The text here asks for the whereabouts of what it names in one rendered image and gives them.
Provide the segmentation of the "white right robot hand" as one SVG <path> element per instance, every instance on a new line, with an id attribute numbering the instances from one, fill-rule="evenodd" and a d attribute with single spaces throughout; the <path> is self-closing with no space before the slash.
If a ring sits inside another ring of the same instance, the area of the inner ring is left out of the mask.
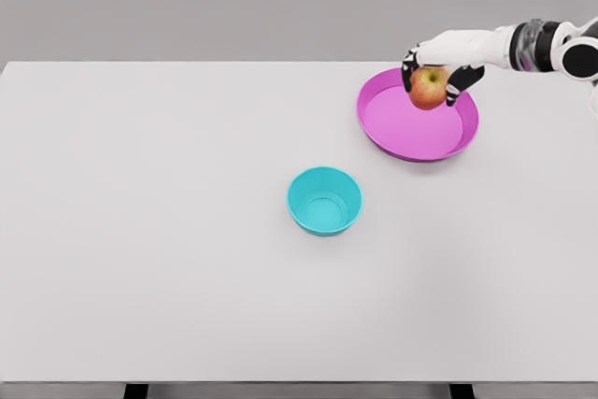
<path id="1" fill-rule="evenodd" d="M 495 31 L 484 30 L 449 30 L 420 42 L 401 62 L 407 94 L 411 90 L 410 77 L 416 69 L 444 66 L 449 71 L 445 104 L 453 106 L 464 91 L 484 77 L 485 66 L 497 59 L 498 43 Z"/>

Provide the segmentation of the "red yellow apple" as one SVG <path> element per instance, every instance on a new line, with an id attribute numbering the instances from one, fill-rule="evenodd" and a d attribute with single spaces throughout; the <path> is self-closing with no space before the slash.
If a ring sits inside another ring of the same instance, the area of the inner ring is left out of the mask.
<path id="1" fill-rule="evenodd" d="M 444 66 L 421 66 L 411 77 L 408 94 L 418 109 L 431 110 L 446 102 L 449 71 Z"/>

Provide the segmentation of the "pink plate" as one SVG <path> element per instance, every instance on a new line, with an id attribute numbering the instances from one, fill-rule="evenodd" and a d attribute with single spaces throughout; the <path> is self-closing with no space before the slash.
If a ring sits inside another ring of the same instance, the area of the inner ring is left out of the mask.
<path id="1" fill-rule="evenodd" d="M 398 68 L 384 70 L 363 84 L 356 115 L 381 150 L 411 162 L 440 161 L 464 151 L 479 126 L 477 105 L 469 93 L 462 94 L 453 107 L 414 107 Z"/>

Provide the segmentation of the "blue bowl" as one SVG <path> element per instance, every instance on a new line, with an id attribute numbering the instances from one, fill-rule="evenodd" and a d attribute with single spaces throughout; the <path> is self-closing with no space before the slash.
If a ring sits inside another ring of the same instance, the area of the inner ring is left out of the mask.
<path id="1" fill-rule="evenodd" d="M 339 235 L 359 219 L 363 191 L 346 171 L 325 165 L 313 166 L 290 182 L 286 205 L 293 220 L 309 234 Z"/>

